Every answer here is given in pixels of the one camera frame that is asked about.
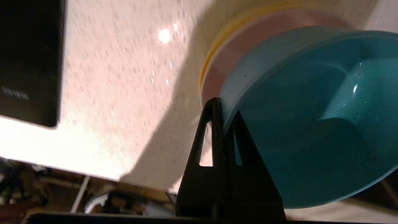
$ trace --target white countertop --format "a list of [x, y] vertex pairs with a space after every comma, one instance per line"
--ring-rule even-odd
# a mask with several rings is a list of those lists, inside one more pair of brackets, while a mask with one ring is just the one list
[[[0, 117], [0, 156], [176, 192], [205, 56], [226, 22], [261, 2], [69, 0], [58, 128]], [[398, 32], [398, 1], [325, 5], [356, 28]]]

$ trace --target pink bowl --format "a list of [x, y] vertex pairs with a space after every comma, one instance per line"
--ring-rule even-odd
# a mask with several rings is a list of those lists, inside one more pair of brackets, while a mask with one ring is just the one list
[[305, 26], [349, 27], [341, 19], [317, 10], [283, 10], [247, 23], [224, 41], [210, 59], [201, 86], [202, 105], [219, 96], [228, 75], [253, 47], [279, 33]]

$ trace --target black device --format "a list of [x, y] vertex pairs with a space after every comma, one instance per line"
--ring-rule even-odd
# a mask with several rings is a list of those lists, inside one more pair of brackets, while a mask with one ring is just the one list
[[64, 0], [0, 1], [1, 115], [56, 126], [64, 9]]
[[[213, 166], [202, 167], [199, 162], [209, 121], [212, 122]], [[242, 165], [236, 164], [236, 152], [241, 157]], [[286, 220], [281, 196], [239, 111], [227, 135], [222, 138], [218, 98], [211, 99], [203, 108], [178, 191], [175, 211], [175, 218], [117, 214], [34, 214], [24, 224], [330, 223]]]

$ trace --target blue bowl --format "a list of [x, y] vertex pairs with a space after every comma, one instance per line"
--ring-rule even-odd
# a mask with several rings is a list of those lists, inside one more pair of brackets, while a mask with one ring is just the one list
[[239, 110], [285, 208], [349, 197], [397, 168], [398, 34], [279, 34], [240, 60], [220, 100], [223, 134]]

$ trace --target white cable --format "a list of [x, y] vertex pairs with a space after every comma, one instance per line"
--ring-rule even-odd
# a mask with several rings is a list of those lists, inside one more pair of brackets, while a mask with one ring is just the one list
[[82, 200], [83, 194], [86, 191], [86, 187], [87, 187], [89, 180], [90, 180], [90, 176], [86, 176], [84, 178], [82, 186], [80, 187], [79, 193], [77, 193], [75, 202], [73, 202], [72, 209], [70, 210], [71, 213], [75, 213], [77, 208], [79, 207], [80, 201]]

